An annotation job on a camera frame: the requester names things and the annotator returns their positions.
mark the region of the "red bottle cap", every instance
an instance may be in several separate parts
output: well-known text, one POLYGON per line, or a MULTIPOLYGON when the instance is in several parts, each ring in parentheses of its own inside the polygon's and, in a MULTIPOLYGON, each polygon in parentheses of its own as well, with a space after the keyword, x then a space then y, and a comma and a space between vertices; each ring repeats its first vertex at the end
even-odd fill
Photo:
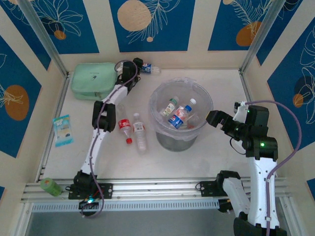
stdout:
POLYGON ((132 139, 131 138, 126 139, 126 143, 127 144, 132 144, 132 139))

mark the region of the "blue bottle label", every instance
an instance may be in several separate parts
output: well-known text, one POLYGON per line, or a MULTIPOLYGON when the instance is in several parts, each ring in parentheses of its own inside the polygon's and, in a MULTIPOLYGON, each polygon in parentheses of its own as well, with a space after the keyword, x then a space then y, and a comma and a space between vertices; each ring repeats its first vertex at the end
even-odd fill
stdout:
POLYGON ((179 127, 181 127, 184 123, 177 115, 173 115, 168 122, 170 122, 176 129, 179 129, 179 127))
POLYGON ((151 64, 143 63, 141 70, 146 73, 151 73, 151 64))

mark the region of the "plastic water bottle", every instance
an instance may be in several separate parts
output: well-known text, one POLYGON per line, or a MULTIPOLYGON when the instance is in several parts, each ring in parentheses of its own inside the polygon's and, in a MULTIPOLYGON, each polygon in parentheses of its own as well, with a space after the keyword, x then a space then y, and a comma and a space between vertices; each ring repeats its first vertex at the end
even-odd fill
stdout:
POLYGON ((161 69, 155 65, 143 63, 141 67, 141 71, 150 73, 150 74, 159 74, 161 73, 161 69))
POLYGON ((126 115, 126 109, 123 104, 119 104, 116 108, 119 131, 126 137, 126 143, 132 144, 130 121, 126 115))
POLYGON ((192 111, 192 108, 196 105, 196 103, 196 100, 192 98, 188 105, 185 107, 179 107, 168 122, 170 122, 176 129, 179 129, 189 118, 189 113, 192 111))
POLYGON ((136 136, 138 151, 140 154, 144 154, 147 150, 146 131, 143 122, 140 119, 139 113, 133 114, 133 117, 133 132, 136 136))
POLYGON ((177 96, 172 97, 169 100, 169 104, 165 109, 161 111, 161 115, 164 117, 169 117, 170 114, 172 114, 173 110, 175 110, 177 103, 179 102, 179 98, 177 96))

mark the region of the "wall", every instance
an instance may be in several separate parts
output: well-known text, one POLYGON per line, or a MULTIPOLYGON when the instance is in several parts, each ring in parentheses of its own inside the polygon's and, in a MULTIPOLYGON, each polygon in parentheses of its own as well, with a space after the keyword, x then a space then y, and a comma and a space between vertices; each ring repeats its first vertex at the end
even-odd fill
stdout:
MULTIPOLYGON (((274 90, 274 86, 272 86, 273 90, 271 93, 268 85, 268 83, 271 84, 271 82, 268 81, 267 83, 267 80, 270 77, 274 77, 273 73, 277 72, 275 71, 277 67, 283 66, 283 63, 285 62, 285 56, 288 54, 292 46, 296 43, 304 30, 315 17, 314 9, 315 2, 313 0, 304 0, 262 66, 260 66, 257 59, 254 59, 251 62, 248 70, 245 73, 245 79, 250 87, 253 100, 273 100, 273 95, 275 95, 277 97, 276 100, 280 100, 281 102, 283 100, 292 107, 291 109, 298 117, 303 117, 306 105, 304 104, 301 106, 302 104, 295 104, 295 106, 293 106, 292 102, 294 101, 293 96, 295 93, 293 91, 294 88, 291 87, 290 83, 290 80, 298 79, 291 78, 290 74, 295 73, 297 70, 296 67, 299 69, 299 71, 301 71, 301 69, 298 67, 301 66, 300 58, 298 57, 293 65, 283 68, 282 74, 280 74, 280 76, 277 78, 279 81, 281 81, 281 83, 278 84, 278 90, 274 90), (282 96, 288 95, 286 92, 287 88, 292 90, 292 92, 290 92, 291 97, 288 99, 281 98, 282 96)), ((293 145, 296 144, 294 134, 291 134, 291 130, 293 130, 293 132, 297 132, 295 129, 295 123, 293 119, 291 119, 290 123, 286 124, 284 110, 280 109, 279 113, 275 105, 264 105, 266 105, 270 111, 268 135, 277 139, 279 145, 279 159, 283 160, 293 151, 293 146, 291 143, 293 143, 293 145)), ((312 129, 314 129, 314 124, 310 124, 309 130, 304 129, 304 141, 306 138, 314 138, 314 132, 312 132, 312 129)), ((306 184, 306 181, 315 177, 314 152, 315 143, 311 143, 308 146, 304 145, 304 147, 297 152, 291 161, 278 170, 279 175, 286 176, 290 180, 290 188, 293 192, 293 196, 295 197, 295 202, 298 205, 302 219, 307 226, 310 235, 312 235, 312 233, 315 231, 315 202, 306 184)))
MULTIPOLYGON (((9 45, 13 52, 19 57, 22 63, 28 68, 27 72, 35 77, 37 85, 40 88, 39 96, 35 97, 35 106, 31 111, 31 100, 33 94, 29 92, 30 109, 27 117, 30 117, 27 124, 25 133, 20 134, 19 129, 12 129, 12 132, 8 132, 8 135, 12 135, 9 142, 17 142, 14 137, 21 136, 23 138, 22 144, 18 149, 18 153, 7 154, 0 151, 0 186, 4 187, 4 194, 0 201, 0 229, 1 235, 8 235, 11 220, 15 211, 17 203, 20 201, 25 183, 33 182, 37 172, 37 167, 41 158, 41 154, 45 147, 45 143, 48 139, 48 134, 51 128, 51 120, 55 112, 55 107, 59 97, 59 93, 63 84, 63 76, 59 73, 56 66, 51 63, 48 70, 42 65, 37 59, 33 50, 28 46, 24 38, 20 35, 19 31, 14 27, 11 20, 8 18, 6 13, 0 7, 0 36, 9 45)), ((11 65, 10 68, 5 68, 10 65, 10 57, 7 56, 7 61, 0 69, 0 84, 4 86, 6 83, 16 81, 16 84, 28 83, 29 78, 25 78, 24 74, 19 74, 21 77, 16 78, 15 76, 19 73, 21 67, 17 65, 11 65), (6 73, 12 71, 12 77, 4 76, 3 71, 6 73)), ((10 101, 10 106, 18 104, 17 102, 10 101)), ((20 122, 14 119, 9 119, 8 108, 3 105, 1 108, 1 134, 0 140, 4 142, 8 139, 5 137, 7 131, 6 128, 9 125, 19 125, 20 122)), ((23 109, 19 110, 17 107, 17 113, 20 114, 23 109)))

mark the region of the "blue snack wrapper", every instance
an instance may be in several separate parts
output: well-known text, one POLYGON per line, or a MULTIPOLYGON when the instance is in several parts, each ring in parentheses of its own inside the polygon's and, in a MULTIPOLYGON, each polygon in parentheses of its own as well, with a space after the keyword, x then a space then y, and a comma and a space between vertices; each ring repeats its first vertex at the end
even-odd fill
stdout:
POLYGON ((71 132, 70 116, 53 119, 55 131, 55 146, 60 147, 66 144, 73 143, 73 136, 71 132))

